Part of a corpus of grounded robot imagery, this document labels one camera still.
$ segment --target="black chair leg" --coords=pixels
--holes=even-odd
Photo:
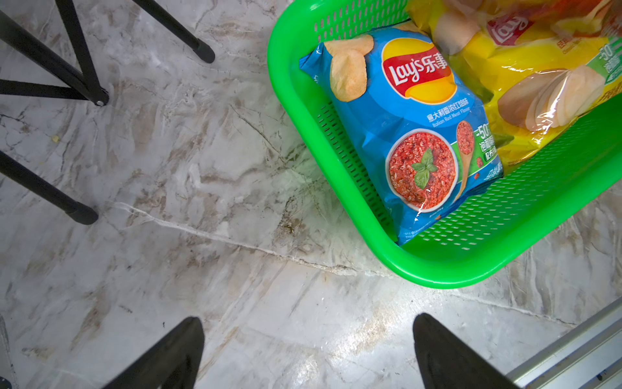
[[[84,75],[0,11],[0,40],[5,41],[12,48],[30,58],[70,87],[64,88],[0,80],[0,94],[78,98],[82,100],[81,95],[85,99],[91,100],[94,104],[103,106],[108,102],[108,94],[100,86],[97,79],[73,3],[70,0],[58,0],[58,6],[63,23],[69,26],[69,28],[66,28],[67,34],[72,42],[78,63],[84,71]]]
[[[80,224],[93,224],[98,218],[92,208],[73,200],[1,151],[0,173],[56,205]]]
[[[181,39],[187,44],[199,58],[207,63],[214,62],[216,54],[204,41],[195,37],[186,30],[180,22],[175,20],[164,8],[160,7],[154,0],[133,0],[140,8],[143,8],[147,13],[154,17],[155,20],[160,22],[164,27],[171,31],[175,36]]]

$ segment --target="lay's logo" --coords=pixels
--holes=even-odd
[[[514,46],[522,33],[533,25],[528,13],[505,15],[488,22],[487,28],[490,37],[500,46]]]
[[[453,73],[434,44],[398,38],[383,48],[383,72],[403,98],[425,104],[445,103],[457,90]]]

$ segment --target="plastic wrapper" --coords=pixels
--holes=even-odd
[[[300,60],[333,102],[403,245],[503,174],[483,104],[413,23]]]
[[[554,12],[561,4],[410,0],[407,5],[415,24],[431,34],[465,85],[484,101],[506,174],[622,90],[622,40],[578,36],[590,23],[592,35],[605,27],[616,31],[611,21],[618,4],[606,2],[603,8],[602,2],[586,2],[583,8],[563,8],[565,14]],[[583,24],[570,23],[573,15]],[[603,24],[605,16],[609,21]]]

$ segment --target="basil leaf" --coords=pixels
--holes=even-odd
[[[427,170],[426,165],[425,164],[418,164],[418,163],[414,163],[411,165],[412,168],[416,171],[416,172],[420,172],[420,171],[424,171]]]
[[[430,180],[430,172],[427,170],[417,172],[415,174],[415,185],[421,189],[425,189],[428,181]]]
[[[431,165],[434,163],[434,157],[432,156],[432,149],[428,149],[425,151],[424,155],[421,157],[421,163],[426,165]]]

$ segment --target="yellow chip bag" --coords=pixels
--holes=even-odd
[[[484,101],[509,174],[622,91],[622,39],[562,37],[541,8],[507,9],[489,0],[410,0],[407,6]]]

